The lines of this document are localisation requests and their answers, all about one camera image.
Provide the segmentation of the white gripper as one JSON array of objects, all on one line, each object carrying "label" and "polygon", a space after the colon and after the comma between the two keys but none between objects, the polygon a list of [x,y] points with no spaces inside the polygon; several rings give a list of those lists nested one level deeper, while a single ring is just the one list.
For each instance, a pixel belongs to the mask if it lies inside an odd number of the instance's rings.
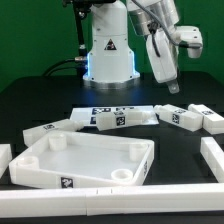
[{"label": "white gripper", "polygon": [[[184,44],[189,58],[199,58],[203,49],[200,30],[194,26],[178,26],[171,31],[171,37],[180,45]],[[178,54],[180,46],[174,46],[162,29],[149,35],[146,49],[155,79],[167,83],[169,92],[179,92],[177,80]]]}]

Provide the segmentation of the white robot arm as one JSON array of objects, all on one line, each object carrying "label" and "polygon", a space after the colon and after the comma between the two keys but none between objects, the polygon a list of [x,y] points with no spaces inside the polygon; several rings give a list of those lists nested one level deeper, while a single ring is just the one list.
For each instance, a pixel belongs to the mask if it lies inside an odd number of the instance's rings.
[{"label": "white robot arm", "polygon": [[128,22],[146,41],[154,77],[174,94],[178,53],[198,58],[203,49],[201,32],[194,26],[180,26],[174,0],[115,0],[91,7],[93,45],[87,54],[84,84],[99,89],[120,89],[139,82],[134,52],[128,45]]}]

